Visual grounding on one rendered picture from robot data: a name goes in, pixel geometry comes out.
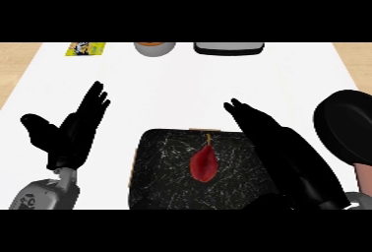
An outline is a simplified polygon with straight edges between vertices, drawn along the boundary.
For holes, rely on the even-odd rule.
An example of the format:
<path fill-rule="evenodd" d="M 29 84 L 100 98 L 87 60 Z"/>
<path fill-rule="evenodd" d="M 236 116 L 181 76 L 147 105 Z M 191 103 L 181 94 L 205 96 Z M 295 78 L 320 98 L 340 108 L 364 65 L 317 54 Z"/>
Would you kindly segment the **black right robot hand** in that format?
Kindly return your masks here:
<path fill-rule="evenodd" d="M 317 151 L 289 127 L 234 98 L 224 103 L 253 145 L 278 193 L 255 204 L 283 210 L 342 210 L 349 206 L 336 176 Z"/>

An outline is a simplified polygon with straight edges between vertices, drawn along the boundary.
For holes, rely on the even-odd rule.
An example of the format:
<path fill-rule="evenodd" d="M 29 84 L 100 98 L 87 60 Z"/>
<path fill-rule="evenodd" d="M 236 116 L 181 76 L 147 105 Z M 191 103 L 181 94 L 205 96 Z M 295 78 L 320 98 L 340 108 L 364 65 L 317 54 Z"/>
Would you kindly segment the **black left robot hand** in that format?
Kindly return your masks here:
<path fill-rule="evenodd" d="M 76 169 L 84 164 L 109 104 L 103 84 L 95 81 L 76 110 L 67 114 L 58 127 L 32 113 L 20 117 L 30 144 L 47 153 L 48 170 L 63 167 Z"/>

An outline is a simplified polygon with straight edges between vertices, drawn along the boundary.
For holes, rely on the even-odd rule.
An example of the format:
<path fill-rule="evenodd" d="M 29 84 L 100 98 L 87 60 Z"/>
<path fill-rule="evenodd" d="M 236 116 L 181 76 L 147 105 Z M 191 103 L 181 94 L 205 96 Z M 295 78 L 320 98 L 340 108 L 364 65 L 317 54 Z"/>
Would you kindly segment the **black marble tray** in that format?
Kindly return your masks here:
<path fill-rule="evenodd" d="M 277 187 L 240 132 L 150 129 L 141 134 L 132 210 L 240 210 L 278 202 Z"/>

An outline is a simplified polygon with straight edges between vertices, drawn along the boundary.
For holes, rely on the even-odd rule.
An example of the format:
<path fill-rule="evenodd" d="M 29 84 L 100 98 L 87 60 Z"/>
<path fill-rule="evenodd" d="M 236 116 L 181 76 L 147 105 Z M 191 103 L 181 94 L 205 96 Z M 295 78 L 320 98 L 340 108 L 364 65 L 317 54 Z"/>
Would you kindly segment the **yellow printed packet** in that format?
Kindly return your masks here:
<path fill-rule="evenodd" d="M 84 56 L 100 55 L 104 50 L 104 42 L 70 42 L 64 55 L 66 56 Z"/>

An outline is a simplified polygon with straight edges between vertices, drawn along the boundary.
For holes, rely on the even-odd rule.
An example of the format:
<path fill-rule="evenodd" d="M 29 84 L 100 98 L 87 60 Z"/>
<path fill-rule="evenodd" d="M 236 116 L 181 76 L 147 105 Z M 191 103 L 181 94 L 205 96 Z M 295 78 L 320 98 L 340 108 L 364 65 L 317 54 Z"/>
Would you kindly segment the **grey cup with orange contents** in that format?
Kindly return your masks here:
<path fill-rule="evenodd" d="M 137 52 L 146 57 L 159 57 L 165 55 L 174 48 L 174 42 L 135 42 Z"/>

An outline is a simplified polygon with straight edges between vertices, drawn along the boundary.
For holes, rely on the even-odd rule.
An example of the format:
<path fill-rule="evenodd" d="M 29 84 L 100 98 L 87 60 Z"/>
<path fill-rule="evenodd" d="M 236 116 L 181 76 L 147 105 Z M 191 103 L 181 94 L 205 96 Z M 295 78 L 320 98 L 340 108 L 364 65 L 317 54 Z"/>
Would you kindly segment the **dark grey flat appliance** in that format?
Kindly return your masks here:
<path fill-rule="evenodd" d="M 255 55 L 262 51 L 262 42 L 194 42 L 193 49 L 199 54 L 218 56 Z"/>

